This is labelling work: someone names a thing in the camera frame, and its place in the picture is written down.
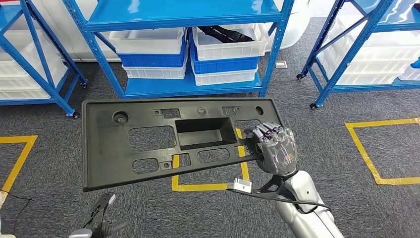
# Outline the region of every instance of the white plastic bin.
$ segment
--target white plastic bin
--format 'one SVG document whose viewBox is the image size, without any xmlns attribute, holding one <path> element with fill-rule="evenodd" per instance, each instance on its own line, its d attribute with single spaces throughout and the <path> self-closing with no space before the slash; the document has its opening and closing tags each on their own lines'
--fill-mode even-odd
<svg viewBox="0 0 420 238">
<path fill-rule="evenodd" d="M 67 67 L 61 61 L 57 61 L 56 64 L 52 65 L 50 68 L 52 80 L 55 86 L 57 86 L 66 73 Z M 0 91 L 3 89 L 20 88 L 40 89 L 41 86 L 28 74 L 15 76 L 0 75 Z"/>
<path fill-rule="evenodd" d="M 344 56 L 334 47 L 330 46 L 324 50 L 325 54 L 331 59 L 334 69 L 338 68 Z M 404 71 L 413 61 L 412 60 L 353 60 L 351 61 L 345 74 L 347 73 L 399 73 Z"/>
<path fill-rule="evenodd" d="M 325 51 L 321 52 L 317 56 L 319 62 L 325 69 L 325 72 L 330 79 L 337 69 L 337 65 L 332 62 L 332 59 L 326 54 Z M 392 84 L 395 78 L 404 72 L 372 72 L 372 73 L 360 73 L 352 72 L 349 73 L 347 70 L 340 77 L 336 85 L 367 85 L 367 84 Z"/>
<path fill-rule="evenodd" d="M 193 27 L 194 44 L 198 60 L 220 60 L 244 57 L 258 57 L 265 54 L 268 34 L 263 23 L 224 25 L 223 28 L 235 30 L 251 37 L 253 42 L 221 43 L 218 39 L 204 34 Z"/>
<path fill-rule="evenodd" d="M 242 70 L 242 71 L 203 73 L 203 74 L 195 74 L 194 72 L 194 76 L 195 76 L 197 86 L 223 84 L 223 83 L 238 83 L 238 82 L 253 81 L 255 79 L 255 73 L 257 72 L 257 70 L 258 70 L 258 66 L 256 69 Z"/>
<path fill-rule="evenodd" d="M 351 3 L 346 3 L 338 14 L 328 33 L 330 40 L 350 28 L 363 16 Z M 332 44 L 338 58 L 343 59 L 366 22 Z M 420 31 L 397 31 L 372 33 L 353 59 L 355 61 L 392 60 L 416 61 L 420 55 Z"/>
<path fill-rule="evenodd" d="M 183 79 L 188 61 L 188 49 L 185 52 L 182 67 L 122 67 L 128 78 L 155 78 L 155 79 Z"/>
<path fill-rule="evenodd" d="M 50 70 L 52 65 L 56 65 L 57 61 L 61 62 L 61 58 L 55 54 L 56 50 L 51 43 L 49 43 L 41 31 L 37 31 L 38 38 L 49 65 Z M 42 67 L 38 52 L 35 48 L 35 43 L 32 40 L 31 33 L 28 30 L 9 30 L 4 34 L 5 37 L 15 46 L 15 48 L 22 54 L 23 57 L 32 65 L 34 69 L 45 79 L 45 72 Z M 0 49 L 0 76 L 27 75 L 26 71 L 6 52 Z"/>
<path fill-rule="evenodd" d="M 48 99 L 50 96 L 42 88 L 19 88 L 0 90 L 0 99 L 9 100 L 33 100 Z"/>
<path fill-rule="evenodd" d="M 185 28 L 112 31 L 109 41 L 122 54 L 179 54 Z"/>
<path fill-rule="evenodd" d="M 409 66 L 399 78 L 401 80 L 420 81 L 420 68 Z"/>
</svg>

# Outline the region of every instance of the mounting hole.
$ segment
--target mounting hole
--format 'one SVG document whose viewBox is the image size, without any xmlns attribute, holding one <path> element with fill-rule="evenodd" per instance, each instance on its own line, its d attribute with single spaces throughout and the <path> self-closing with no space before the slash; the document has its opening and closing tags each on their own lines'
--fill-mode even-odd
<svg viewBox="0 0 420 238">
<path fill-rule="evenodd" d="M 126 112 L 116 112 L 113 116 L 114 122 L 124 124 L 128 122 L 128 114 Z"/>
<path fill-rule="evenodd" d="M 260 107 L 260 106 L 257 106 L 256 108 L 255 108 L 255 111 L 258 113 L 258 115 L 263 115 L 264 114 L 264 111 L 263 111 L 263 109 Z"/>
</svg>

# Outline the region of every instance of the rectangular cutout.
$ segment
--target rectangular cutout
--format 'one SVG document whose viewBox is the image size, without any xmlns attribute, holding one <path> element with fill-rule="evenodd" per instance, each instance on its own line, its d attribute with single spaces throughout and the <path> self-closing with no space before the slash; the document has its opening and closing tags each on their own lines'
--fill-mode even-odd
<svg viewBox="0 0 420 238">
<path fill-rule="evenodd" d="M 244 157 L 250 155 L 250 151 L 246 145 L 235 146 L 236 157 Z"/>
<path fill-rule="evenodd" d="M 163 118 L 165 119 L 181 118 L 181 114 L 179 112 L 179 109 L 177 108 L 162 109 L 161 112 L 162 112 Z"/>
<path fill-rule="evenodd" d="M 236 143 L 229 118 L 177 120 L 175 125 L 181 150 Z"/>
<path fill-rule="evenodd" d="M 229 159 L 229 151 L 224 148 L 200 151 L 197 154 L 197 160 L 200 163 L 209 163 L 227 159 Z"/>
<path fill-rule="evenodd" d="M 234 116 L 238 111 L 240 111 L 239 107 L 222 107 L 223 115 L 225 116 Z"/>
<path fill-rule="evenodd" d="M 242 132 L 241 135 L 238 135 L 239 138 L 247 138 L 247 135 L 244 133 L 246 128 L 254 128 L 256 125 L 261 124 L 259 120 L 237 120 L 235 121 L 235 128 L 239 128 Z"/>
<path fill-rule="evenodd" d="M 159 169 L 156 158 L 147 158 L 133 161 L 133 172 L 137 175 L 156 172 Z"/>
<path fill-rule="evenodd" d="M 191 165 L 191 159 L 188 153 L 180 154 L 178 156 L 179 156 L 178 167 L 186 167 L 186 166 Z"/>
<path fill-rule="evenodd" d="M 128 132 L 133 152 L 167 149 L 175 146 L 175 132 L 171 126 L 134 128 Z"/>
</svg>

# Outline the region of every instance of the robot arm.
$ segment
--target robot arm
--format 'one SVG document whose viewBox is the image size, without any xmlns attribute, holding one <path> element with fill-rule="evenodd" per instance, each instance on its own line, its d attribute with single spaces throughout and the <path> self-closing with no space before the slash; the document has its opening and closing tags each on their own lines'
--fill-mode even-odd
<svg viewBox="0 0 420 238">
<path fill-rule="evenodd" d="M 83 228 L 73 231 L 68 238 L 106 238 L 126 227 L 128 222 L 115 224 L 115 220 L 104 221 L 106 209 L 115 201 L 115 198 L 113 192 L 104 193 L 96 204 L 92 206 L 90 218 Z M 94 225 L 95 217 L 100 218 L 99 224 L 97 225 Z"/>
<path fill-rule="evenodd" d="M 251 182 L 236 178 L 228 183 L 227 189 L 274 200 L 281 219 L 297 238 L 343 238 L 311 176 L 296 168 L 297 151 L 293 132 L 269 122 L 245 132 L 254 137 L 258 145 L 257 151 L 264 155 L 264 160 L 258 161 L 258 166 L 273 174 L 273 177 L 260 189 L 252 189 Z M 277 189 L 269 190 L 273 185 Z"/>
</svg>

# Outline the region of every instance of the shelf post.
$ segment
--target shelf post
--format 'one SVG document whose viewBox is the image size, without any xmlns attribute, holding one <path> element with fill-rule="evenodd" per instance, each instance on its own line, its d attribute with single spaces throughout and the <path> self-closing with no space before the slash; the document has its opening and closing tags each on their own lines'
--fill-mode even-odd
<svg viewBox="0 0 420 238">
<path fill-rule="evenodd" d="M 268 57 L 267 66 L 265 67 L 264 77 L 262 78 L 261 91 L 259 97 L 265 97 L 267 88 L 271 80 L 274 70 L 274 64 L 283 41 L 284 32 L 286 31 L 287 22 L 289 21 L 290 12 L 292 11 L 294 0 L 285 0 L 281 8 L 281 19 L 277 24 L 274 35 L 273 46 L 271 47 L 270 56 Z"/>
<path fill-rule="evenodd" d="M 66 112 L 67 116 L 73 116 L 75 110 L 42 78 L 4 35 L 0 35 L 0 46 L 51 96 L 51 99 Z"/>
<path fill-rule="evenodd" d="M 29 12 L 28 5 L 25 0 L 19 0 L 20 6 L 22 7 L 23 15 L 25 16 L 26 23 L 28 24 L 29 31 L 31 32 L 32 39 L 37 49 L 39 59 L 44 69 L 45 76 L 47 77 L 48 83 L 50 86 L 55 89 L 53 77 L 51 76 L 50 68 L 48 67 L 47 60 L 45 59 L 44 51 L 42 50 L 41 42 L 39 41 L 37 31 L 35 30 L 34 23 L 32 22 L 31 13 Z"/>
<path fill-rule="evenodd" d="M 44 20 L 44 18 L 41 16 L 40 12 L 37 10 L 35 5 L 32 3 L 31 0 L 26 0 L 29 11 L 31 15 L 35 18 L 35 20 L 38 22 L 39 26 L 43 29 L 44 33 L 51 39 L 52 43 L 55 45 L 57 50 L 60 52 L 60 54 L 63 56 L 65 61 L 68 63 L 70 68 L 80 75 L 79 80 L 81 85 L 87 84 L 86 77 L 82 74 L 79 67 L 77 67 L 76 63 L 73 61 L 73 59 L 70 57 L 64 46 L 61 44 L 60 40 L 58 40 L 57 36 L 54 34 L 53 30 L 48 26 L 47 22 Z"/>
<path fill-rule="evenodd" d="M 364 26 L 363 30 L 358 35 L 357 39 L 354 41 L 353 45 L 350 47 L 347 54 L 344 56 L 343 60 L 337 67 L 337 70 L 334 72 L 333 76 L 330 78 L 327 85 L 319 94 L 318 99 L 316 100 L 315 104 L 317 107 L 322 107 L 322 103 L 331 93 L 333 87 L 343 75 L 344 71 L 347 68 L 347 65 L 353 60 L 356 56 L 357 52 L 362 47 L 363 43 L 370 37 L 372 32 L 375 30 L 378 22 L 381 20 L 385 12 L 388 10 L 390 5 L 393 3 L 394 0 L 381 0 L 379 1 L 378 5 L 374 10 L 372 10 L 370 16 L 368 17 L 367 23 Z"/>
<path fill-rule="evenodd" d="M 109 83 L 114 89 L 114 92 L 117 94 L 119 98 L 124 98 L 124 91 L 120 83 L 118 82 L 117 78 L 115 77 L 112 68 L 109 66 L 108 62 L 106 61 L 106 57 L 102 53 L 101 48 L 99 47 L 95 35 L 93 32 L 89 31 L 86 27 L 86 19 L 83 17 L 82 12 L 80 11 L 79 7 L 75 0 L 63 0 L 65 7 L 67 8 L 68 12 L 73 18 L 74 23 L 76 23 L 77 27 L 82 33 L 83 38 L 85 39 L 86 43 L 88 44 L 89 48 L 91 49 L 93 55 L 95 56 L 98 64 L 101 66 L 102 71 L 104 72 L 106 78 L 108 79 Z"/>
<path fill-rule="evenodd" d="M 338 11 L 343 6 L 345 1 L 346 0 L 336 0 L 334 5 L 332 6 L 331 12 L 329 13 L 328 18 L 325 21 L 324 26 L 322 27 L 321 34 L 318 36 L 318 39 L 316 40 L 316 42 L 314 44 L 314 47 L 312 48 L 312 51 L 309 54 L 309 57 L 306 61 L 305 66 L 303 66 L 303 69 L 302 69 L 302 72 L 301 72 L 301 75 L 303 77 L 308 75 L 308 69 L 310 67 L 312 67 L 312 65 L 314 64 L 316 53 L 321 48 L 321 46 L 322 46 L 322 44 L 325 40 L 325 37 L 327 36 L 327 34 L 329 32 L 329 29 L 331 28 L 331 25 L 334 22 L 335 17 L 338 14 Z"/>
</svg>

